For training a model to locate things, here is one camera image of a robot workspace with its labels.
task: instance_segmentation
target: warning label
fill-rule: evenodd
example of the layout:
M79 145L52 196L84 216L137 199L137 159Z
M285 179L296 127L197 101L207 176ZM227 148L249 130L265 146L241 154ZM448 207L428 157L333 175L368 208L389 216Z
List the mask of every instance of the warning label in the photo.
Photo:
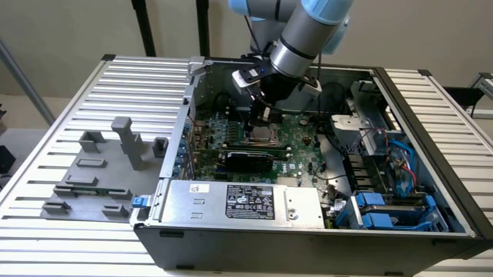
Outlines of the warning label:
M226 216L229 218L274 220L273 187L229 185Z

